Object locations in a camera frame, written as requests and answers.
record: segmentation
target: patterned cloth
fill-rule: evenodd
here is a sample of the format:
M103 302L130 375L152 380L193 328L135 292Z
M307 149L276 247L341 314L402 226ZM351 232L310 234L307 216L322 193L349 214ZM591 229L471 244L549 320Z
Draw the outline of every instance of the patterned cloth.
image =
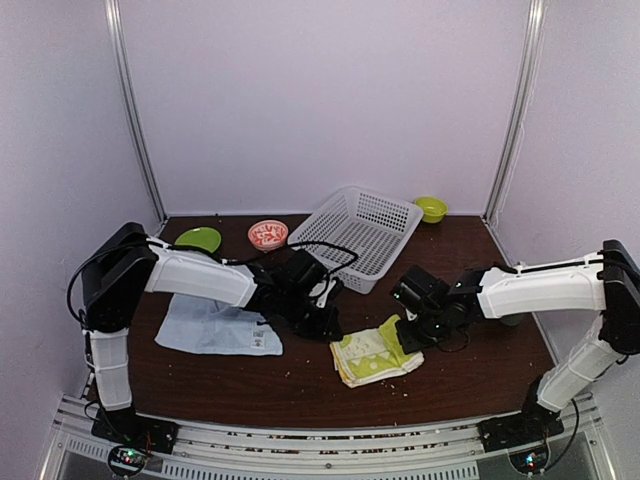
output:
M396 333L393 315L378 328L345 335L341 342L329 345L336 370L351 388L405 375L424 361L422 352L406 355Z

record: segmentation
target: white plastic basket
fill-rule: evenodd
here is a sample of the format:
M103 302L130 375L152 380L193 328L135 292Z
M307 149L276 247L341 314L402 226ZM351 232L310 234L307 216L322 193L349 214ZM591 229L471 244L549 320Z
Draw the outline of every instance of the white plastic basket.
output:
M289 243L319 240L353 250L353 265L337 275L345 286L367 294L389 270L420 223L422 209L357 187L339 190L289 235ZM304 247L328 268L351 256L334 248Z

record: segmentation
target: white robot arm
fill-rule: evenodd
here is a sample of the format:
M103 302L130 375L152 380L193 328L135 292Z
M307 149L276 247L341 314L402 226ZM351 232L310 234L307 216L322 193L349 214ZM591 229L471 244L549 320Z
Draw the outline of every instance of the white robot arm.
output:
M297 250L285 263L269 269L241 263L170 245L148 237L141 225L129 223L83 264L78 272L85 307L78 318L101 405L94 435L135 444L146 442L148 434L154 450L171 451L177 426L136 415L129 386L127 337L144 292L210 298L267 319L283 318L305 338L342 339L338 310L332 303L342 282L330 278L332 272L311 254ZM70 292L67 301L70 305Z
M452 330L525 312L598 312L583 339L530 387L522 412L480 424L485 450L562 431L559 413L615 362L640 353L640 270L616 240L566 262L465 272L452 286L412 267L392 294L407 310L398 337L405 352L446 340ZM525 430L518 435L516 430Z

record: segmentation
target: white wall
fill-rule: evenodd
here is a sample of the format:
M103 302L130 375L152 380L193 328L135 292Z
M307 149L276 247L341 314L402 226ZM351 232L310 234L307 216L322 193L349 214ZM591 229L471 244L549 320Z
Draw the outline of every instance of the white wall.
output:
M69 276L122 222L157 227L112 57L102 2L0 3L2 478L33 478L86 378Z
M123 0L174 214L311 211L357 184L481 213L528 0Z
M534 99L499 238L513 259L563 260L621 240L640 260L640 3L549 2ZM544 328L562 355L592 313L554 313ZM640 478L640 363L595 387L625 477Z

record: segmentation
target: red bowl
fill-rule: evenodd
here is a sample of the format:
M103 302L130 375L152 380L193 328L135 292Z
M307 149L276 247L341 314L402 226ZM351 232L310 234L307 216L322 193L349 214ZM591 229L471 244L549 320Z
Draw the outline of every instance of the red bowl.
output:
M289 228L278 220L263 220L253 225L248 235L254 247L269 252L285 244Z

